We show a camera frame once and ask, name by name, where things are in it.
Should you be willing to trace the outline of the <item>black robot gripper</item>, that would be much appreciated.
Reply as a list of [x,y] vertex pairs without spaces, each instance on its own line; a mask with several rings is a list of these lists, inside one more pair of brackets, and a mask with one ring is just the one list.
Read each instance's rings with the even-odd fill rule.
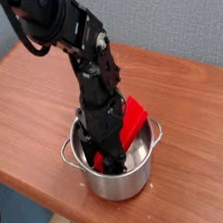
[[87,87],[80,90],[80,108],[77,118],[80,124],[80,141],[86,161],[94,166],[97,153],[104,157],[103,173],[122,175],[126,173],[126,153],[121,144],[125,109],[118,88],[107,91],[104,87]]

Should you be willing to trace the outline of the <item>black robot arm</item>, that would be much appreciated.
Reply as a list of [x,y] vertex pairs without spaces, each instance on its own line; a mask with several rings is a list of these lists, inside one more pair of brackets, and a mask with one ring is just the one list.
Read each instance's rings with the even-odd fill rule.
[[89,166],[103,155],[103,172],[126,172],[120,133],[126,113],[120,70],[101,21],[76,0],[0,0],[21,43],[35,56],[58,47],[69,56],[80,87],[77,128]]

